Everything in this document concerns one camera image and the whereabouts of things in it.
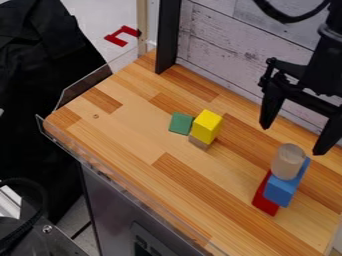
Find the yellow cube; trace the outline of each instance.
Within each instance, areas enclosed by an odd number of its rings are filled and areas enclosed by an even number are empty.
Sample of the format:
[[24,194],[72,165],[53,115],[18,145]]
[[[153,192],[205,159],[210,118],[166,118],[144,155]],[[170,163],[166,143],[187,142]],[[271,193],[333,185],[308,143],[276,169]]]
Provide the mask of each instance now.
[[222,121],[221,116],[205,109],[193,122],[191,135],[206,144],[211,144],[220,131]]

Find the black bag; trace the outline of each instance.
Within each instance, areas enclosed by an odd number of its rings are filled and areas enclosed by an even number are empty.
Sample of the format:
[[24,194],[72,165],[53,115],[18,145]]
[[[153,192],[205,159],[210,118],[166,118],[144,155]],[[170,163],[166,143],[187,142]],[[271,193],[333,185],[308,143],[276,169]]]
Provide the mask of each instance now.
[[46,117],[65,87],[104,64],[59,0],[0,5],[0,179],[43,185],[54,223],[81,194],[79,164],[40,134],[35,114]]

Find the green block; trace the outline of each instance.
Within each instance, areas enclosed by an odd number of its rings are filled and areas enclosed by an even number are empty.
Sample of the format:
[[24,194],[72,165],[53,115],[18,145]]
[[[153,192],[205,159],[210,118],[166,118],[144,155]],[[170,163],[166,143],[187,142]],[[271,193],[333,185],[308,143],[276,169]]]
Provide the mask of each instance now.
[[193,121],[194,118],[192,116],[175,112],[172,115],[169,131],[189,135]]

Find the wooden tabletop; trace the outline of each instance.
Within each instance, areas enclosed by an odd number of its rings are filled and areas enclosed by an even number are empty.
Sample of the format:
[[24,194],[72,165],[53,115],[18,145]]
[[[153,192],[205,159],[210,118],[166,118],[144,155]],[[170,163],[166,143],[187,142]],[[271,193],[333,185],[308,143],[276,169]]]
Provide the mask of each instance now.
[[[154,58],[141,57],[60,108],[45,129],[104,163],[102,171],[140,200],[153,199],[145,202],[170,212],[154,209],[214,254],[216,246],[230,255],[322,255],[342,212],[341,148],[312,157],[290,207],[270,217],[251,201],[277,148],[294,143],[310,155],[317,136],[281,117],[263,131],[258,105],[179,65],[157,75]],[[224,117],[207,152],[168,131],[173,112],[205,108]]]

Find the clear acrylic panel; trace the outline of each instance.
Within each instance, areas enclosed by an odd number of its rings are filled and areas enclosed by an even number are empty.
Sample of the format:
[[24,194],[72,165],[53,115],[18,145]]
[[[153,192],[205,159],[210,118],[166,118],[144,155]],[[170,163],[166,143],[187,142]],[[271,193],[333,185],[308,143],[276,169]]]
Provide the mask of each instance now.
[[[153,48],[153,46],[147,44],[143,47],[146,46],[147,49]],[[67,87],[61,94],[54,111],[103,81],[112,75],[112,73],[115,74],[122,68],[137,60],[139,47],[141,47],[141,45],[129,50],[125,54],[108,62],[106,65],[95,70],[88,76]],[[183,237],[189,244],[198,248],[199,251],[202,251],[204,255],[227,255],[206,237],[193,229],[188,223],[178,218],[172,212],[169,212],[158,201],[146,195],[146,193],[144,193],[139,187],[132,184],[132,182],[124,178],[116,170],[110,168],[106,163],[98,159],[96,155],[85,149],[80,143],[68,136],[64,131],[38,115],[36,115],[36,120],[39,130],[44,136],[65,150],[88,169],[98,173],[99,175],[107,177],[116,189],[119,189],[138,207],[148,212],[163,225]],[[200,244],[206,244],[205,249],[199,246]]]

